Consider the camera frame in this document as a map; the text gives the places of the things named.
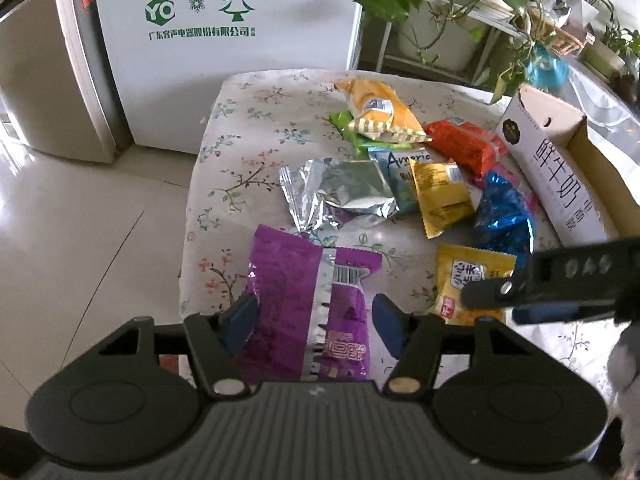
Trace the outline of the purple snack bag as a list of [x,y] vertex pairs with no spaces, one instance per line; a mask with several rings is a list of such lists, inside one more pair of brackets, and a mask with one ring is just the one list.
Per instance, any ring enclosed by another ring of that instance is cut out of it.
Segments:
[[247,278],[258,317],[236,358],[244,379],[254,385],[366,380],[370,352],[363,281],[381,268],[376,252],[323,248],[258,226]]

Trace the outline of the small yellow snack packet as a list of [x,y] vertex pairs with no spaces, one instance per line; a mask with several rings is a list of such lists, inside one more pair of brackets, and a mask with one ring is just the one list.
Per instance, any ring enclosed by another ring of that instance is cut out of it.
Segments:
[[430,313],[437,314],[447,324],[472,326],[479,316],[492,316],[506,322],[499,309],[472,311],[463,307],[461,293],[466,284],[485,278],[508,278],[512,275],[516,257],[502,252],[468,246],[442,244],[436,254],[437,297]]

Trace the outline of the blue foil snack bag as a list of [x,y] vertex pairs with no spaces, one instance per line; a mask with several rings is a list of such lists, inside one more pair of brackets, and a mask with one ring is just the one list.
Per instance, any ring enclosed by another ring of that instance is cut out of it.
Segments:
[[535,246],[535,220],[520,192],[495,171],[488,172],[478,204],[472,242],[480,249],[516,258],[524,268]]

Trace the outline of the silver foil snack bag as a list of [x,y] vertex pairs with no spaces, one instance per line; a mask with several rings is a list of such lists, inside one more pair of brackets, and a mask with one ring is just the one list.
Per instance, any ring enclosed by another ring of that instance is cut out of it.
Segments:
[[279,170],[299,233],[376,226],[398,213],[396,197],[373,160],[313,158]]

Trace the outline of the white blue America snack packet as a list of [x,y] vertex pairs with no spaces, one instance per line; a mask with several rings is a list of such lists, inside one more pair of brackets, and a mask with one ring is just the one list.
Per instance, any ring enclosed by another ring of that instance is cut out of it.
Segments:
[[380,166],[392,189],[398,206],[398,214],[412,214],[419,209],[416,187],[411,172],[411,162],[431,162],[432,155],[426,148],[417,150],[390,150],[370,148],[369,158]]

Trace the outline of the red orange snack packet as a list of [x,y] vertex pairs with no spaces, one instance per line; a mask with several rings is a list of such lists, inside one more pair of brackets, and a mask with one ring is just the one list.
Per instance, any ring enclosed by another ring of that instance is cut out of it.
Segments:
[[477,178],[484,178],[508,148],[498,134],[466,120],[449,118],[423,127],[431,138],[430,147],[453,159]]

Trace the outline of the large orange snack bag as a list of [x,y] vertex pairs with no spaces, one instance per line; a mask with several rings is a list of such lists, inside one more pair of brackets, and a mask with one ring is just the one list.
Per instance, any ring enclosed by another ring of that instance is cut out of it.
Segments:
[[384,82],[367,78],[346,78],[334,84],[347,102],[352,119],[346,130],[372,141],[411,144],[430,143],[418,118]]

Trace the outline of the green snack packet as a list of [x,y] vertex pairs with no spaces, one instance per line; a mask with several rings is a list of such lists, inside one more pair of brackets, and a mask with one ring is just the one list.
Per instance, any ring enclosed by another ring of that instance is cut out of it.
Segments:
[[362,136],[359,133],[353,133],[347,129],[348,124],[352,121],[352,114],[348,110],[342,112],[334,112],[329,114],[329,123],[337,128],[342,134],[344,140],[349,141],[355,149],[358,158],[367,158],[370,151],[376,150],[401,150],[409,151],[413,149],[411,143],[388,143],[375,141]]

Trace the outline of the pink snack packet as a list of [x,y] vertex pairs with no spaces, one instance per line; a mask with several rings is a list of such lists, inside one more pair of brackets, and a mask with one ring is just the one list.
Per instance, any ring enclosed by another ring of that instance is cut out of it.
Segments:
[[526,179],[500,162],[475,177],[473,182],[480,189],[480,201],[476,206],[478,214],[533,216],[537,212],[537,196]]

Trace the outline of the floral tablecloth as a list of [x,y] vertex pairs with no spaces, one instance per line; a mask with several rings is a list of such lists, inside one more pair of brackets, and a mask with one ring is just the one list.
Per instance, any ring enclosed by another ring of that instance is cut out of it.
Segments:
[[[386,219],[375,214],[381,206],[347,219],[347,211],[303,189],[307,177],[311,184],[322,182],[321,165],[308,160],[347,162],[346,169],[358,169],[349,160],[369,160],[329,121],[331,113],[347,110],[346,96],[334,84],[349,78],[384,82],[427,124],[454,117],[492,128],[509,102],[488,105],[485,91],[380,74],[270,70],[231,77],[210,112],[190,183],[179,278],[183,318],[227,310],[245,292],[250,246],[262,224],[314,246],[377,254],[382,270],[364,279],[367,309],[378,292],[409,313],[431,307],[436,249],[440,243],[466,245],[472,222],[428,240],[418,212]],[[517,328],[603,391],[606,360],[622,329],[611,321]]]

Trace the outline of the wicker basket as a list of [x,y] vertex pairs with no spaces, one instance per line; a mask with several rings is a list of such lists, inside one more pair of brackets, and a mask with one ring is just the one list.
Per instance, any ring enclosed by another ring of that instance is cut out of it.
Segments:
[[594,44],[596,36],[572,25],[560,27],[541,10],[528,8],[515,20],[516,27],[535,44],[544,46],[557,56],[578,55],[588,44]]

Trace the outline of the white plant pot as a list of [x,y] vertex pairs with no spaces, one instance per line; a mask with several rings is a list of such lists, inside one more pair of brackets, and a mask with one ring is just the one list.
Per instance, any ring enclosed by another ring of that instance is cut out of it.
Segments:
[[446,4],[434,2],[412,8],[407,21],[397,29],[398,49],[407,58],[461,73],[472,61],[489,26],[469,15],[445,21],[447,9]]

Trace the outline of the white metal plant rack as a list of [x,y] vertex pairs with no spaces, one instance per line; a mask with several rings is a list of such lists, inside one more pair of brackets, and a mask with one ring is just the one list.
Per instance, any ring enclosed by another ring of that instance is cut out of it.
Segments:
[[514,34],[503,0],[357,0],[364,15],[385,23],[376,68],[421,64],[471,84],[489,77],[490,57]]

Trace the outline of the white chest freezer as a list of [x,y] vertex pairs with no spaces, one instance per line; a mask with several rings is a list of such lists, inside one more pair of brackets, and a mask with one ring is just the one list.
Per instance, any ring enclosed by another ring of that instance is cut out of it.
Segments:
[[134,143],[195,153],[222,84],[258,70],[349,70],[358,0],[58,0],[105,51]]

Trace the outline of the silver refrigerator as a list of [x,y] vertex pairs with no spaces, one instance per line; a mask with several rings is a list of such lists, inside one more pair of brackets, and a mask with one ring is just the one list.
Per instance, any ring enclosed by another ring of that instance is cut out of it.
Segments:
[[44,154],[110,164],[130,147],[96,0],[1,0],[1,107]]

